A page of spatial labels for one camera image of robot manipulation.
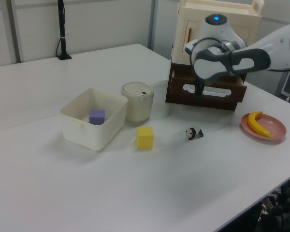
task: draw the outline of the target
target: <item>container lid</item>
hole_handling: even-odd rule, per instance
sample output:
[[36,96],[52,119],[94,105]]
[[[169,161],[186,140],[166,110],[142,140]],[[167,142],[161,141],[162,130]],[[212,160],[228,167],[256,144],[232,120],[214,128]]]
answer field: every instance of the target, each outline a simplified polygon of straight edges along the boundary
[[153,89],[142,82],[131,82],[125,84],[122,88],[128,94],[131,94],[133,96],[144,96],[153,93]]

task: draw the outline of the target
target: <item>black stand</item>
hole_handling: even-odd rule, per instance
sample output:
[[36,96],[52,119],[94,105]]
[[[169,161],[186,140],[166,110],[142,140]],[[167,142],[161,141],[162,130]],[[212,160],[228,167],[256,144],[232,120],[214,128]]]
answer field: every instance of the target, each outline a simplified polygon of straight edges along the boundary
[[58,56],[58,59],[60,60],[72,59],[72,57],[67,53],[66,47],[66,34],[64,29],[65,12],[63,0],[58,0],[58,13],[59,13],[60,43],[61,43],[61,55]]

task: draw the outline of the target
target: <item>white wall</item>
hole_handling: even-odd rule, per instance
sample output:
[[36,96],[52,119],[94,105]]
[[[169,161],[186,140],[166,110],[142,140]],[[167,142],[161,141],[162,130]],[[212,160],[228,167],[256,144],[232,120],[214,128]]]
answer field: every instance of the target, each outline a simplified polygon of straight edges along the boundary
[[0,0],[0,66],[15,63],[6,3]]
[[[152,0],[64,3],[70,55],[128,44],[148,46]],[[54,57],[60,38],[57,0],[15,0],[14,16],[21,60]]]
[[[251,4],[252,0],[220,0],[235,3]],[[170,58],[174,42],[177,4],[179,0],[157,0],[155,9],[155,24],[153,31],[153,51]],[[264,14],[257,40],[272,31],[290,23],[290,0],[264,0]],[[280,72],[260,71],[249,73],[247,81],[263,90],[274,94],[280,80]]]

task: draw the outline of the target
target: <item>wooden drawer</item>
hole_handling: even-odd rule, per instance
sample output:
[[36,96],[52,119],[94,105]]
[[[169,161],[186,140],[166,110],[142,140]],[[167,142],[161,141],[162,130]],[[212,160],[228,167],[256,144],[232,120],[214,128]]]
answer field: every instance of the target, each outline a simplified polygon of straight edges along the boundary
[[242,102],[246,86],[243,85],[246,75],[225,76],[218,81],[206,85],[231,90],[225,97],[202,95],[200,99],[184,90],[184,85],[194,85],[195,76],[190,65],[171,64],[166,102],[184,105],[210,107],[216,109],[235,110],[237,103]]

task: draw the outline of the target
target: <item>white canister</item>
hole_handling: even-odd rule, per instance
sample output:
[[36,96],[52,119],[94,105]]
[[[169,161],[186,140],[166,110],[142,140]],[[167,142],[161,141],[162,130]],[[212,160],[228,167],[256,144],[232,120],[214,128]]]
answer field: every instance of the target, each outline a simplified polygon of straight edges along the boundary
[[126,120],[141,122],[149,118],[154,99],[154,90],[142,82],[125,84],[121,95],[128,98]]

